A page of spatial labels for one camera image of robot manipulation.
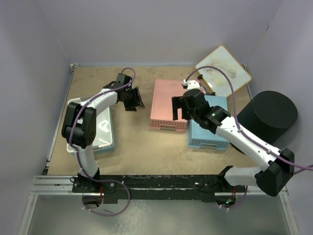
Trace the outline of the pink perforated basket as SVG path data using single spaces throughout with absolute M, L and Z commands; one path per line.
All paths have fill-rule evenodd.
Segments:
M 181 96 L 184 89 L 180 81 L 162 80 L 155 81 L 149 126 L 152 129 L 169 129 L 177 132 L 187 130 L 187 121 L 179 118 L 173 120 L 172 97 Z

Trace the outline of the large black bucket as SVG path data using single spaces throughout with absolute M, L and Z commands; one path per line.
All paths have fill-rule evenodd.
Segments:
M 260 92 L 243 108 L 231 104 L 228 110 L 241 126 L 273 146 L 298 119 L 296 105 L 277 91 Z

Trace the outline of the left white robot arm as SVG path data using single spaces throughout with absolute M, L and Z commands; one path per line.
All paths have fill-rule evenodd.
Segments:
M 123 72 L 115 81 L 105 85 L 97 94 L 82 103 L 68 104 L 62 126 L 62 137 L 74 149 L 79 165 L 78 178 L 84 187 L 95 192 L 101 185 L 100 169 L 95 161 L 92 143 L 96 137 L 97 116 L 118 102 L 126 111 L 144 108 L 139 88 L 133 87 L 135 72 L 128 76 Z

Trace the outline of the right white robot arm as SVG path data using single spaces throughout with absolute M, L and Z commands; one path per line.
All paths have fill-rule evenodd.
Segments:
M 294 175 L 294 153 L 280 150 L 248 131 L 228 111 L 220 106 L 210 106 L 198 89 L 187 90 L 182 96 L 172 97 L 173 120 L 194 120 L 250 157 L 256 167 L 238 168 L 228 166 L 217 180 L 218 188 L 230 191 L 234 186 L 254 186 L 275 197 Z

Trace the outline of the pink-capped glitter bottle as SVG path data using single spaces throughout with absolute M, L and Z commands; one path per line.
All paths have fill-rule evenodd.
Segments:
M 204 94 L 208 94 L 207 90 L 205 87 L 203 87 L 202 85 L 200 85 L 200 89 Z

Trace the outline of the yellow-framed whiteboard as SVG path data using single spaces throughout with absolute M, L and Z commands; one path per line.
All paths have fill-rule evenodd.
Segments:
M 217 96 L 228 97 L 251 81 L 251 75 L 223 45 L 196 64 L 195 68 Z

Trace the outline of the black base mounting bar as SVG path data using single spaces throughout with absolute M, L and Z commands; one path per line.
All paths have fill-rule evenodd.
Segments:
M 70 178 L 72 192 L 84 196 L 101 194 L 105 204 L 119 200 L 197 200 L 215 202 L 216 193 L 244 192 L 218 175 L 100 175 L 95 180 L 77 174 Z

